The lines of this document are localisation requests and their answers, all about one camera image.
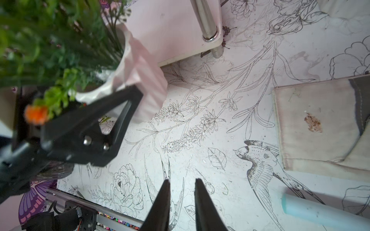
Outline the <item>orange flower pot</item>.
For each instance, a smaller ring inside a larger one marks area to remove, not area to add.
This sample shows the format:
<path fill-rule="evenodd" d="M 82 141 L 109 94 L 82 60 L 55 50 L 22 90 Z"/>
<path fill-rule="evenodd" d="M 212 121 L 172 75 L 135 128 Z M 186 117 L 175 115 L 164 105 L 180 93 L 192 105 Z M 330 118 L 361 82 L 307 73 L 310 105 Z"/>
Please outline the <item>orange flower pot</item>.
<path fill-rule="evenodd" d="M 1 87 L 45 86 L 21 111 L 44 125 L 72 102 L 91 104 L 135 85 L 136 121 L 167 98 L 157 61 L 127 28 L 131 1 L 1 1 Z"/>

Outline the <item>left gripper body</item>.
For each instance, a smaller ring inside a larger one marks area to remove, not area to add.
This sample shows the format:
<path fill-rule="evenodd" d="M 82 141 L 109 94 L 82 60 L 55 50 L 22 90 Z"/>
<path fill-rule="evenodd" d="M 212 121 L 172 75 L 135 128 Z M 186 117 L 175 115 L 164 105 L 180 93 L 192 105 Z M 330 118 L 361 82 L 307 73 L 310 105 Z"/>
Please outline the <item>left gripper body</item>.
<path fill-rule="evenodd" d="M 29 183 L 51 161 L 56 127 L 51 122 L 29 125 L 24 118 L 28 103 L 41 98 L 46 87 L 1 89 L 1 202 L 29 191 Z"/>

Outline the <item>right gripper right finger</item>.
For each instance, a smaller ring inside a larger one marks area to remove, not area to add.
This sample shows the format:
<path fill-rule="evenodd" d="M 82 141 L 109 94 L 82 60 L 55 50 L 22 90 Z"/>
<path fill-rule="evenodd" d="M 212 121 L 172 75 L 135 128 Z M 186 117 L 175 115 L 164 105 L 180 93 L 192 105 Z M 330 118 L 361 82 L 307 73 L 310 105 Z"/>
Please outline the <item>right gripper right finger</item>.
<path fill-rule="evenodd" d="M 195 216 L 197 231 L 227 231 L 201 179 L 195 181 Z"/>

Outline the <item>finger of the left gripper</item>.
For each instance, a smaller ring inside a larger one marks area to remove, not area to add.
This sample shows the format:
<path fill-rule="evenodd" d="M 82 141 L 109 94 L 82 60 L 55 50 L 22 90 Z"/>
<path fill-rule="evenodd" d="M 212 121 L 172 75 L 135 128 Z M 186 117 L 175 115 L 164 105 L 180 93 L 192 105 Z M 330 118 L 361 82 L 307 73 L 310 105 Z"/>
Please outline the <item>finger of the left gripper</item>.
<path fill-rule="evenodd" d="M 135 85 L 129 86 L 47 122 L 40 130 L 40 152 L 47 160 L 106 166 L 117 156 L 142 98 Z M 103 134 L 98 119 L 120 105 L 111 132 Z"/>

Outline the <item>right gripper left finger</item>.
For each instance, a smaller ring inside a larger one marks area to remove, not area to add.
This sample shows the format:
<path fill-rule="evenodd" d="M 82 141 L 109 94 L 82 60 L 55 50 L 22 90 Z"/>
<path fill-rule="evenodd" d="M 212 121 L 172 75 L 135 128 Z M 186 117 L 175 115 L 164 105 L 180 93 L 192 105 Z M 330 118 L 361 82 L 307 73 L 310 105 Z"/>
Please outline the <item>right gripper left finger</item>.
<path fill-rule="evenodd" d="M 168 231 L 170 220 L 170 182 L 165 180 L 139 231 Z"/>

